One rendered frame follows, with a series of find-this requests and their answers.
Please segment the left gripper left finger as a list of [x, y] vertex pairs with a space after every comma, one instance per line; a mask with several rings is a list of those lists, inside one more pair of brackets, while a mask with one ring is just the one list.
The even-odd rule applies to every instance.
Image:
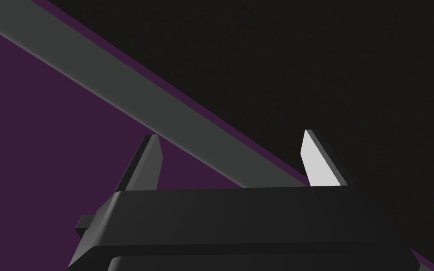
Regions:
[[163, 155], [158, 135], [145, 135], [115, 191], [156, 190], [162, 160]]

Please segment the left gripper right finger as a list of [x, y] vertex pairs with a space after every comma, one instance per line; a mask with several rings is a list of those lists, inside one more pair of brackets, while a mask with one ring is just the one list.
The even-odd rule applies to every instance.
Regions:
[[329, 149], [311, 129], [304, 131], [300, 156], [311, 186], [348, 186]]

